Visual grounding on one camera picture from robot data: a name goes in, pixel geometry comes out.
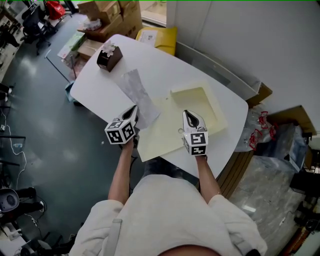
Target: white t-shirt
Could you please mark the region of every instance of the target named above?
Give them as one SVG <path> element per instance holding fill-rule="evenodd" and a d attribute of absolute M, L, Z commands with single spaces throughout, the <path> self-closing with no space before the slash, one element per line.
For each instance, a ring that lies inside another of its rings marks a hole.
<path fill-rule="evenodd" d="M 115 200 L 97 203 L 69 255 L 106 256 L 113 219 L 122 219 L 115 256 L 157 256 L 181 245 L 240 256 L 234 236 L 261 255 L 267 251 L 257 225 L 222 195 L 207 204 L 188 181 L 157 174 L 143 178 L 125 205 Z"/>

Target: tabletop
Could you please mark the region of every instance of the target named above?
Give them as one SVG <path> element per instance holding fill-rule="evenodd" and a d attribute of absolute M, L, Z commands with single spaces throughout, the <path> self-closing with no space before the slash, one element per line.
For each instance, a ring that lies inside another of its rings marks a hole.
<path fill-rule="evenodd" d="M 123 55 L 121 60 L 108 72 L 97 65 L 100 53 L 97 50 L 75 80 L 70 94 L 97 116 L 110 122 L 134 105 L 116 84 L 126 72 L 138 70 L 141 82 L 151 98 L 166 97 L 174 86 L 186 86 L 206 80 L 228 123 L 226 129 L 209 137 L 207 161 L 213 175 L 217 177 L 239 141 L 248 104 L 214 78 L 168 53 L 119 34 L 109 40 L 119 46 Z M 184 147 L 161 157 L 199 177 L 196 159 Z"/>

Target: red backpack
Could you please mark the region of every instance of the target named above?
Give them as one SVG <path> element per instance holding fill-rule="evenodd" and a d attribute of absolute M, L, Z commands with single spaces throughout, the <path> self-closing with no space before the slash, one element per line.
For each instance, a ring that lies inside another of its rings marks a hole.
<path fill-rule="evenodd" d="M 66 10 L 58 1 L 47 1 L 46 6 L 49 10 L 49 18 L 56 20 L 65 15 Z"/>

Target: white cube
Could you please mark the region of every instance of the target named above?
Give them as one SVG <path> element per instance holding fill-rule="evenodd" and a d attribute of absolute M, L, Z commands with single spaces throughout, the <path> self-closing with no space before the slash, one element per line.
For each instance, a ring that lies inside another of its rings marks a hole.
<path fill-rule="evenodd" d="M 104 131 L 110 144 L 126 144 L 136 135 L 134 124 L 130 120 L 112 121 Z"/>
<path fill-rule="evenodd" d="M 207 154 L 209 135 L 207 131 L 184 132 L 183 144 L 192 156 Z"/>

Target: flower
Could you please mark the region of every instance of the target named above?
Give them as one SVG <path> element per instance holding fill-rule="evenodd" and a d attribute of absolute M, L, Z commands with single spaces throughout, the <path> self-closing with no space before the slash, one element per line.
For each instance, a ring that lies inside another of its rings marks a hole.
<path fill-rule="evenodd" d="M 102 52 L 106 53 L 106 56 L 109 58 L 111 55 L 114 55 L 114 50 L 116 49 L 115 44 L 111 41 L 105 42 L 102 46 Z"/>

